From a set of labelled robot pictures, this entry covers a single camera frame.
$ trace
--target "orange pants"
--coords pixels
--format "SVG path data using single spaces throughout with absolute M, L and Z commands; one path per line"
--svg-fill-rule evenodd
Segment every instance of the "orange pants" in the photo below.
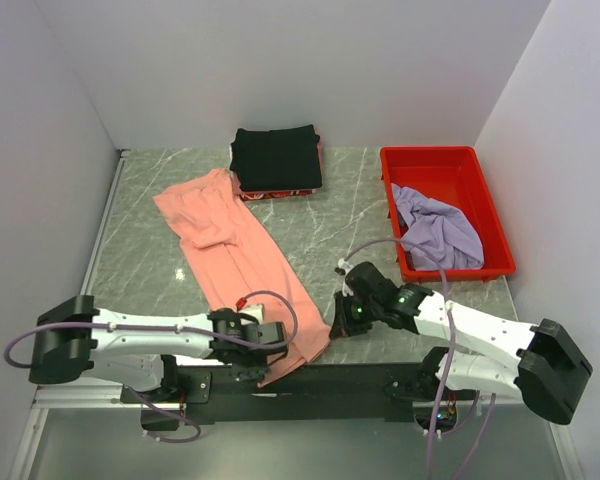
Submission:
M 291 302 L 298 315 L 298 334 L 287 358 L 276 362 L 264 383 L 313 361 L 329 343 L 329 327 L 289 262 L 242 200 L 234 196 L 227 170 L 172 185 L 154 201 L 171 229 L 213 310 L 233 307 L 254 290 L 273 290 Z M 260 296 L 265 322 L 282 321 L 292 329 L 291 315 L 278 299 Z

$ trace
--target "white wall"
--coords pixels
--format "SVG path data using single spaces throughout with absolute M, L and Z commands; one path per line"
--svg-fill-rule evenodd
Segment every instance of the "white wall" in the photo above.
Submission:
M 473 144 L 549 0 L 37 0 L 116 146 Z
M 562 322 L 593 364 L 571 431 L 600 479 L 600 0 L 551 3 L 477 149 L 521 318 Z
M 0 0 L 0 479 L 34 393 L 2 349 L 77 293 L 115 165 L 93 106 L 31 0 Z M 28 349 L 18 351 L 26 361 Z

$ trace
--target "black folded cloth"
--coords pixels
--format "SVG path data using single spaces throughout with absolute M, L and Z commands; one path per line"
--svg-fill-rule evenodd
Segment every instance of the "black folded cloth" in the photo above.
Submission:
M 231 171 L 243 192 L 308 190 L 322 186 L 313 125 L 267 132 L 242 128 L 231 144 Z

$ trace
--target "marble tabletop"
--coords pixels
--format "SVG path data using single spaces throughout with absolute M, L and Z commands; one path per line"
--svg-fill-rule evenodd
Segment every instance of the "marble tabletop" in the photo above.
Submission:
M 96 305 L 137 315 L 187 315 L 208 304 L 152 197 L 166 187 L 229 165 L 229 150 L 131 150 L 125 152 L 91 294 Z M 331 324 L 333 293 L 342 278 L 333 271 L 339 258 L 366 240 L 390 237 L 387 198 L 380 180 L 379 149 L 326 148 L 324 186 L 306 197 L 247 202 L 277 242 L 300 281 Z M 379 244 L 352 261 L 370 260 L 399 284 L 393 244 Z M 429 285 L 440 290 L 439 284 Z M 453 300 L 516 320 L 504 278 L 489 283 L 456 282 Z M 333 341 L 318 363 L 417 362 L 445 342 L 377 324 L 369 335 Z

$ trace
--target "lavender cloth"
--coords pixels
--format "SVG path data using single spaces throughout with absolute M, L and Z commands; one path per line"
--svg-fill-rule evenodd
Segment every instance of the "lavender cloth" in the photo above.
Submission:
M 391 189 L 401 220 L 409 227 L 403 240 L 426 248 L 445 269 L 482 268 L 482 242 L 461 210 L 413 188 L 392 183 Z M 421 251 L 406 245 L 404 249 L 416 270 L 437 270 Z

